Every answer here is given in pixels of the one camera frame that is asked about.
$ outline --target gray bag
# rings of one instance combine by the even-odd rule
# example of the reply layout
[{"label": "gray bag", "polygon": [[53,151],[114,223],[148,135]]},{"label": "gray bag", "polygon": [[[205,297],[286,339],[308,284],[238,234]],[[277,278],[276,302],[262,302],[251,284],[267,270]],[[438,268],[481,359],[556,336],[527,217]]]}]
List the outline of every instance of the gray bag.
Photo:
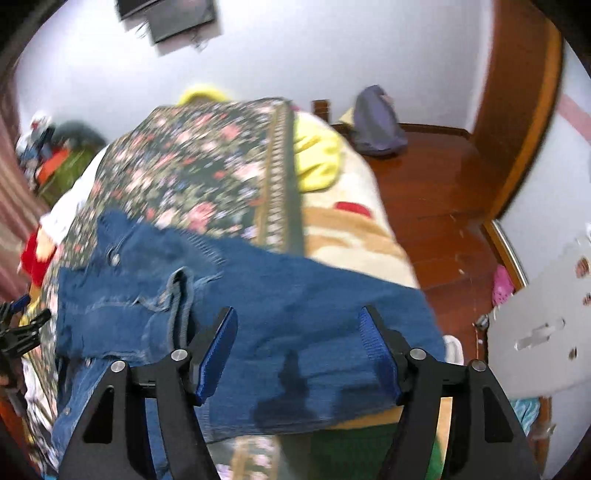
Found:
[{"label": "gray bag", "polygon": [[379,86],[367,87],[355,102],[355,127],[352,134],[355,150],[365,155],[400,153],[408,145],[406,133],[396,119],[391,99]]}]

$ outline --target green cloth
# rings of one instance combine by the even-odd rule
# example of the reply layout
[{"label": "green cloth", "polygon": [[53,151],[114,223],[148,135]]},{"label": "green cloth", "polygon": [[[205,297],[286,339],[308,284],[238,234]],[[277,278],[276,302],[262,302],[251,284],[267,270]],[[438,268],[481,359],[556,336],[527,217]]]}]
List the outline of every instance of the green cloth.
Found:
[{"label": "green cloth", "polygon": [[[312,434],[308,480],[368,480],[376,478],[392,445],[397,424],[356,430],[321,430]],[[427,470],[427,480],[443,471],[439,442]]]},{"label": "green cloth", "polygon": [[96,149],[71,152],[49,180],[39,189],[38,196],[50,207],[53,207],[84,173],[86,167],[95,157],[96,152]]}]

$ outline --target pink slipper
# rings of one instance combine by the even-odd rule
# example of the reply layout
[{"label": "pink slipper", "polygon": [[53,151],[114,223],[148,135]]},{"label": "pink slipper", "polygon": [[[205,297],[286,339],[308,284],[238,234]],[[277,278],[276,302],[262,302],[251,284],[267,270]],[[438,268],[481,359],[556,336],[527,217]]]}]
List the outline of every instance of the pink slipper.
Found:
[{"label": "pink slipper", "polygon": [[503,265],[497,266],[492,284],[492,304],[505,303],[514,291],[515,286],[507,269]]}]

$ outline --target floral blanket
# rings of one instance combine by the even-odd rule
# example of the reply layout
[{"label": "floral blanket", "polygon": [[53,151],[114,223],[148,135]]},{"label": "floral blanket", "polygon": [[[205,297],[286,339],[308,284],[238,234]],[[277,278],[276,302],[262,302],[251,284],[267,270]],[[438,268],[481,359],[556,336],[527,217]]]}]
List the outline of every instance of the floral blanket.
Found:
[{"label": "floral blanket", "polygon": [[[291,105],[282,99],[154,110],[107,150],[29,315],[45,307],[56,313],[59,268],[88,262],[96,219],[109,208],[160,227],[240,236],[263,248],[303,255],[293,120]],[[57,415],[55,341],[54,317],[42,331],[41,348],[29,355],[50,424]],[[31,420],[31,430],[39,429],[36,437],[42,425]]]}]

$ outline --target white cabinet door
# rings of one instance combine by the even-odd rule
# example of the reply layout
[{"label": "white cabinet door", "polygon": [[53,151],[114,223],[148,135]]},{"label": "white cabinet door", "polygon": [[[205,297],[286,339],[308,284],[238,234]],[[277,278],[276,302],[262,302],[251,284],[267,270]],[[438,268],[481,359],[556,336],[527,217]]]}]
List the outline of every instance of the white cabinet door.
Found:
[{"label": "white cabinet door", "polygon": [[590,265],[585,236],[489,315],[489,364],[509,398],[547,396],[591,378]]}]

